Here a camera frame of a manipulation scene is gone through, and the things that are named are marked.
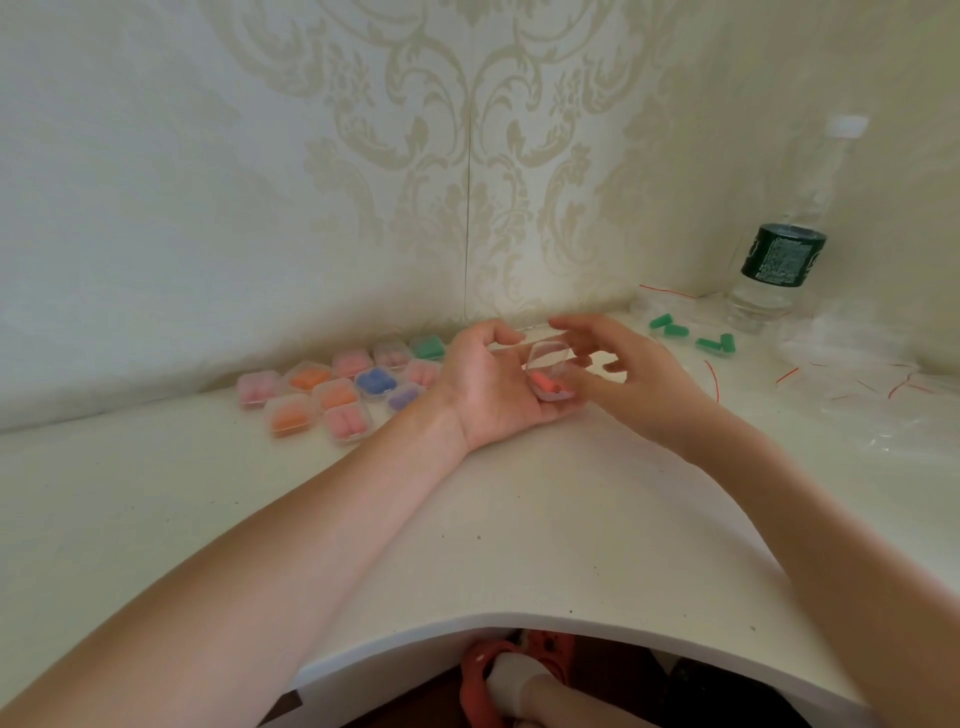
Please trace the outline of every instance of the person's left hand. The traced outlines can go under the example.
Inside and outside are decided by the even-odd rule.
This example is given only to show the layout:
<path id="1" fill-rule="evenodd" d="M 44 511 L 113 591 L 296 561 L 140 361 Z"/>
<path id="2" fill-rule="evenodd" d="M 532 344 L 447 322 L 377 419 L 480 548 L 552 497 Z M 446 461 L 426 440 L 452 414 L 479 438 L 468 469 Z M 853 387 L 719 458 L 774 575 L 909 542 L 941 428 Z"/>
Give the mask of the person's left hand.
<path id="1" fill-rule="evenodd" d="M 583 406 L 581 400 L 540 401 L 527 383 L 522 366 L 531 344 L 490 351 L 523 341 L 500 319 L 465 328 L 449 346 L 440 378 L 431 391 L 453 405 L 470 450 L 515 435 L 534 425 L 553 422 Z M 588 364 L 571 360 L 571 364 Z"/>

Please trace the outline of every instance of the damask wallpaper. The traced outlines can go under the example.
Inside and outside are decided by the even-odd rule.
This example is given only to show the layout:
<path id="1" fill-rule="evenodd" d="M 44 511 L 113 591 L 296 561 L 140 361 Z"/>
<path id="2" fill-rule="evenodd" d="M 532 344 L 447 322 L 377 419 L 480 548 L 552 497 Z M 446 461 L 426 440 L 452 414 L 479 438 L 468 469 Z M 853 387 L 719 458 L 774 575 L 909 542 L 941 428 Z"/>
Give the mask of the damask wallpaper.
<path id="1" fill-rule="evenodd" d="M 722 288 L 833 113 L 872 121 L 811 296 L 960 361 L 958 31 L 949 0 L 5 4 L 0 428 Z"/>

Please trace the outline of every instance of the water bottle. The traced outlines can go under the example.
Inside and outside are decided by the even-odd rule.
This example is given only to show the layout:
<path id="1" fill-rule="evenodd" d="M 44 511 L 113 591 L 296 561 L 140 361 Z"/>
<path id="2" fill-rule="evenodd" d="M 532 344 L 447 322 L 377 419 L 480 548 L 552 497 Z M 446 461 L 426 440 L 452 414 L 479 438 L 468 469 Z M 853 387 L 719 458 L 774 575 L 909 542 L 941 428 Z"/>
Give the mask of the water bottle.
<path id="1" fill-rule="evenodd" d="M 833 202 L 837 173 L 867 129 L 866 116 L 834 116 L 814 150 L 792 206 L 778 223 L 761 225 L 728 296 L 728 320 L 757 332 L 788 313 L 824 249 L 821 220 Z"/>

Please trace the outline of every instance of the dark green label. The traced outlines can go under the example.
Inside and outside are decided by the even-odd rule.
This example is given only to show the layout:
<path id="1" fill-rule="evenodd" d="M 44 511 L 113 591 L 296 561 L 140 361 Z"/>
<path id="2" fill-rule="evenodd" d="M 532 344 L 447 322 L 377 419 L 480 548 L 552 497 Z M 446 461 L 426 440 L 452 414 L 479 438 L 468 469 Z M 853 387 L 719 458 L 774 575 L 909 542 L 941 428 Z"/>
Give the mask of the dark green label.
<path id="1" fill-rule="evenodd" d="M 761 283 L 796 288 L 806 279 L 826 242 L 826 235 L 809 228 L 761 225 L 740 273 Z"/>

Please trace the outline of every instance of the plastic case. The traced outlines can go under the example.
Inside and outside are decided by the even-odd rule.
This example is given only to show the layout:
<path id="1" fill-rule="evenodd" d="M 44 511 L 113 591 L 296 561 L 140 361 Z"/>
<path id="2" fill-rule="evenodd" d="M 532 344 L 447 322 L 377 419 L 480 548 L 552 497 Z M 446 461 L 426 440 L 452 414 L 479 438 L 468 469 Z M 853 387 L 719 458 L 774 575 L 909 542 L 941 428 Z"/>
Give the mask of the plastic case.
<path id="1" fill-rule="evenodd" d="M 440 376 L 441 364 L 437 361 L 427 359 L 413 359 L 407 368 L 403 370 L 403 378 L 406 381 L 412 381 L 419 384 L 424 389 L 429 389 Z"/>
<path id="2" fill-rule="evenodd" d="M 337 445 L 349 445 L 373 433 L 373 418 L 363 402 L 326 410 L 324 425 L 330 439 Z"/>
<path id="3" fill-rule="evenodd" d="M 283 386 L 286 391 L 303 392 L 308 395 L 318 384 L 330 381 L 334 377 L 333 370 L 325 364 L 302 361 L 283 376 Z"/>
<path id="4" fill-rule="evenodd" d="M 373 345 L 373 361 L 378 367 L 398 371 L 414 358 L 402 341 L 380 341 Z"/>
<path id="5" fill-rule="evenodd" d="M 429 359 L 430 361 L 440 361 L 446 354 L 443 340 L 435 333 L 411 339 L 410 351 L 417 359 Z"/>
<path id="6" fill-rule="evenodd" d="M 274 437 L 286 437 L 310 429 L 317 421 L 317 406 L 309 395 L 277 397 L 263 409 L 267 427 Z"/>
<path id="7" fill-rule="evenodd" d="M 393 392 L 390 393 L 390 396 L 387 397 L 387 406 L 390 407 L 391 411 L 399 412 L 406 408 L 408 404 L 413 402 L 417 397 L 419 397 L 426 390 L 423 389 L 419 384 L 414 384 L 412 381 L 408 381 L 406 384 L 401 384 Z"/>
<path id="8" fill-rule="evenodd" d="M 274 371 L 250 372 L 237 379 L 237 397 L 245 409 L 262 407 L 279 394 L 280 374 Z"/>
<path id="9" fill-rule="evenodd" d="M 559 401 L 573 397 L 573 392 L 557 379 L 566 369 L 566 360 L 572 353 L 562 341 L 538 341 L 533 345 L 526 371 L 537 399 Z"/>
<path id="10" fill-rule="evenodd" d="M 333 355 L 333 372 L 337 376 L 353 379 L 373 366 L 373 360 L 366 349 L 350 349 Z"/>
<path id="11" fill-rule="evenodd" d="M 360 394 L 368 400 L 382 400 L 400 383 L 395 374 L 383 367 L 373 367 L 366 372 L 361 372 L 354 382 Z"/>
<path id="12" fill-rule="evenodd" d="M 352 381 L 340 377 L 318 384 L 313 390 L 313 399 L 317 409 L 325 412 L 334 407 L 360 401 L 360 392 Z"/>

